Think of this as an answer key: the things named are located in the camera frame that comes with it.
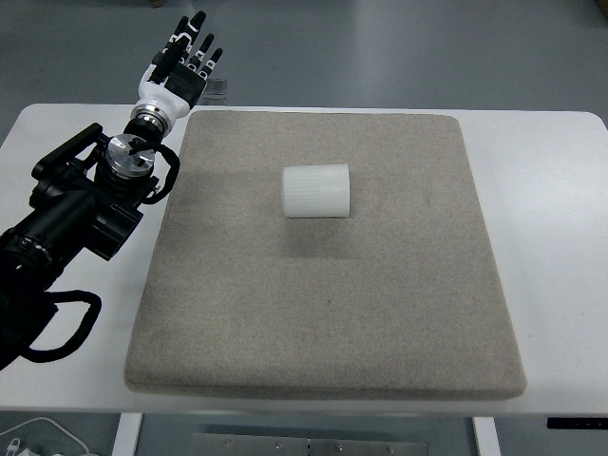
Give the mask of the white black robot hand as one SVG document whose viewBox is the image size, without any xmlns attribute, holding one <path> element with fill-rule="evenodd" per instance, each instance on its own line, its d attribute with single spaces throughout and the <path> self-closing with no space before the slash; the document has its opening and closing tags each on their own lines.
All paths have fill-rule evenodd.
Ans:
<svg viewBox="0 0 608 456">
<path fill-rule="evenodd" d="M 172 120 L 184 117 L 199 102 L 223 53 L 220 47 L 210 49 L 212 33 L 196 45 L 205 19 L 202 10 L 182 17 L 140 80 L 140 102 L 157 106 Z"/>
</svg>

